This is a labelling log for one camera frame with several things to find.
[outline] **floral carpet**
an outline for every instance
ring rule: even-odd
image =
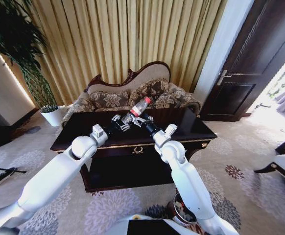
[[[238,122],[206,124],[218,138],[190,162],[208,188],[216,213],[242,235],[285,235],[285,180],[277,172],[253,172],[270,163],[274,149],[285,141],[285,117],[263,108]],[[11,143],[0,147],[0,167],[27,171],[0,185],[0,207],[17,200],[25,183],[56,155],[49,148],[60,131],[37,112],[14,133]],[[20,234],[99,235],[127,215],[167,218],[166,205],[175,193],[174,184],[85,193],[78,175],[20,226]],[[204,234],[197,224],[189,229]]]

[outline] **potted plant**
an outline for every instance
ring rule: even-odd
[[[20,66],[42,115],[52,126],[58,126],[61,112],[36,60],[43,55],[40,47],[45,47],[46,41],[29,17],[26,9],[30,4],[30,0],[0,0],[0,53],[7,55],[12,65]]]

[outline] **floral upholstery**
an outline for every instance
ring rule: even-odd
[[[120,111],[120,110],[130,110],[133,106],[122,106],[115,108],[100,108],[96,109],[95,112],[103,112],[103,111]]]
[[[93,112],[95,106],[90,101],[88,93],[82,93],[63,117],[61,124],[65,126],[73,113]]]
[[[97,109],[126,106],[128,103],[128,91],[118,93],[93,92],[90,94],[90,101]]]
[[[153,104],[156,109],[178,108],[180,105],[181,102],[168,92],[164,92]]]
[[[148,109],[189,107],[195,114],[198,114],[201,104],[192,95],[165,79],[153,79],[141,84],[132,91],[130,97],[128,90],[118,93],[96,91],[88,94],[83,92],[64,116],[62,126],[67,123],[73,113],[130,110],[146,96],[152,100]]]
[[[169,82],[163,79],[154,79],[141,84],[135,89],[128,100],[129,106],[134,106],[146,96],[151,99],[151,102],[157,100],[159,96],[167,91]]]

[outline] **dark wooden table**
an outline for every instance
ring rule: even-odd
[[[89,135],[95,124],[107,127],[115,114],[122,116],[127,112],[74,113],[50,149],[63,152],[76,137]],[[178,126],[172,140],[184,145],[188,160],[195,151],[206,148],[210,140],[217,137],[188,108],[146,112],[163,130],[171,123]],[[171,169],[154,149],[153,139],[146,130],[135,125],[108,139],[93,156],[90,170],[83,165],[80,173],[86,192],[173,183]]]

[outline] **dark wooden door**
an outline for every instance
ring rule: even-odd
[[[284,62],[285,0],[255,0],[204,104],[202,119],[238,121]]]

